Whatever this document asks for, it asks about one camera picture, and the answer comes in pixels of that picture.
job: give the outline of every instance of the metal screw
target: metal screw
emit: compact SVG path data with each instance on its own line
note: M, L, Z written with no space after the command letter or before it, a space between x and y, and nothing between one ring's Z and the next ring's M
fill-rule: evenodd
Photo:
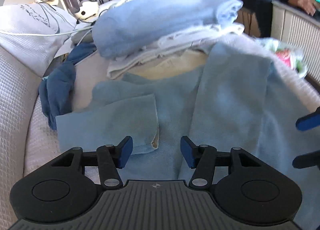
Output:
M204 178L195 178L193 181L192 181L192 184L194 186L197 186L197 187L203 187L205 185L207 185L207 181L204 179Z
M120 184L120 181L117 180L116 178L110 178L104 181L104 184L108 187L115 187Z

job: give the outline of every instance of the radiator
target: radiator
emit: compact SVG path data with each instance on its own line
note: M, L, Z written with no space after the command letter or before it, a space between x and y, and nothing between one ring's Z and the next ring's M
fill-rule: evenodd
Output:
M308 74L320 84L320 22L299 10L273 1L271 37L303 48Z

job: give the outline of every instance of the ribbed white panel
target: ribbed white panel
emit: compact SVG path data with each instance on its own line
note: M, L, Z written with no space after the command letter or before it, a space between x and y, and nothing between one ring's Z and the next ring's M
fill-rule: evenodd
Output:
M289 36L289 44L304 50L304 61L308 73L320 83L320 29L303 18L293 15Z

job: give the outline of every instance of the pillow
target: pillow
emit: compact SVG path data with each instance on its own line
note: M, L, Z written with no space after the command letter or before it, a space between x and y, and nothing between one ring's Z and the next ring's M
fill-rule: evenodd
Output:
M0 47L0 230L16 221L9 193L23 176L26 136L40 82Z
M76 26L76 19L68 12L45 3L2 6L0 19L0 31L12 33L56 34L73 31ZM68 37L69 35L36 37L0 33L0 46L42 77Z

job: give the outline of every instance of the black handheld object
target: black handheld object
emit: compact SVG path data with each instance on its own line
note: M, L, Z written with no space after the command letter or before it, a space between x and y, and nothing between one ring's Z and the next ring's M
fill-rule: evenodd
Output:
M128 180L116 168L132 152L132 138L83 153L75 147L18 181L10 202L18 217L11 230L300 229L292 220L302 195L289 178L245 150L196 146L184 136L181 152L194 174L183 180ZM101 185L84 176L98 166ZM229 175L212 185L215 167Z

